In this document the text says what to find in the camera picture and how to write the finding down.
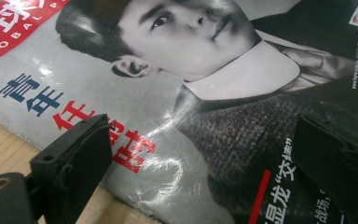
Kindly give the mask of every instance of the man's neck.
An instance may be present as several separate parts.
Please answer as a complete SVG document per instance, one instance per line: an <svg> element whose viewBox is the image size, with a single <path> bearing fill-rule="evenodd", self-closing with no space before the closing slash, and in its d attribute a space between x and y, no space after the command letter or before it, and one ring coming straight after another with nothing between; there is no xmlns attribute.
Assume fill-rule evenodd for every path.
<svg viewBox="0 0 358 224"><path fill-rule="evenodd" d="M260 41L222 69L185 85L202 100L238 99L272 93L298 74L295 62Z"/></svg>

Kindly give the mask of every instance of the magazine cover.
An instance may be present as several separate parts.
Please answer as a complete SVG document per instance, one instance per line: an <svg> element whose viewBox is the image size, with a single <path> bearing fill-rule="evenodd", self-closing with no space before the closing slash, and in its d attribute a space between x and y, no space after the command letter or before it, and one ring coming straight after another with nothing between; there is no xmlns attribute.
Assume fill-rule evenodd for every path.
<svg viewBox="0 0 358 224"><path fill-rule="evenodd" d="M291 153L299 115L358 136L358 0L1 0L0 124L97 114L102 185L164 223L352 223Z"/></svg>

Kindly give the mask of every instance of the wooden surface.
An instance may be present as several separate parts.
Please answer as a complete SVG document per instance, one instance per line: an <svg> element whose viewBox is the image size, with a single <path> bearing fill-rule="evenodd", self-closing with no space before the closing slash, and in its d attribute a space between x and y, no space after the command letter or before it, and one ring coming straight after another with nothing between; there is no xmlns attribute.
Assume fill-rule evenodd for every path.
<svg viewBox="0 0 358 224"><path fill-rule="evenodd" d="M0 126L0 174L31 172L29 160L40 150ZM120 202L109 192L97 188L77 223L84 224L159 224L134 208Z"/></svg>

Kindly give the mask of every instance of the man's hair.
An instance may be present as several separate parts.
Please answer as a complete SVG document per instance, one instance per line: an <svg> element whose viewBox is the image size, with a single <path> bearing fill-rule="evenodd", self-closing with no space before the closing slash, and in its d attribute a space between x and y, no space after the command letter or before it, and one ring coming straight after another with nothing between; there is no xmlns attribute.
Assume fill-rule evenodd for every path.
<svg viewBox="0 0 358 224"><path fill-rule="evenodd" d="M118 22L131 0L71 0L62 9L56 31L70 49L114 62L133 51L121 39Z"/></svg>

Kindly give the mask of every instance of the magazine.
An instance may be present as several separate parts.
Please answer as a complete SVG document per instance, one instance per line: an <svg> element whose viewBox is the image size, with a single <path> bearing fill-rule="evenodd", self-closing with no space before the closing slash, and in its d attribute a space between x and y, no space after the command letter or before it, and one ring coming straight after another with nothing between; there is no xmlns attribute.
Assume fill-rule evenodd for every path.
<svg viewBox="0 0 358 224"><path fill-rule="evenodd" d="M351 223L291 151L298 115L358 136L358 0L0 1L0 124L97 114L102 186L164 223Z"/></svg>

